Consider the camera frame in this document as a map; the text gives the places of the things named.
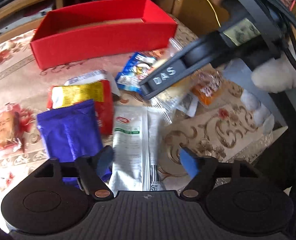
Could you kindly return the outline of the white gloved right hand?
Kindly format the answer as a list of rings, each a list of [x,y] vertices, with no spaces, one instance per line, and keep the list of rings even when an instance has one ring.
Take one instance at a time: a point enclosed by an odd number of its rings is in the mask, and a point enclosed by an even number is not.
[[[251,74],[256,87],[269,93],[279,93],[296,88],[296,70],[285,53],[257,67]]]

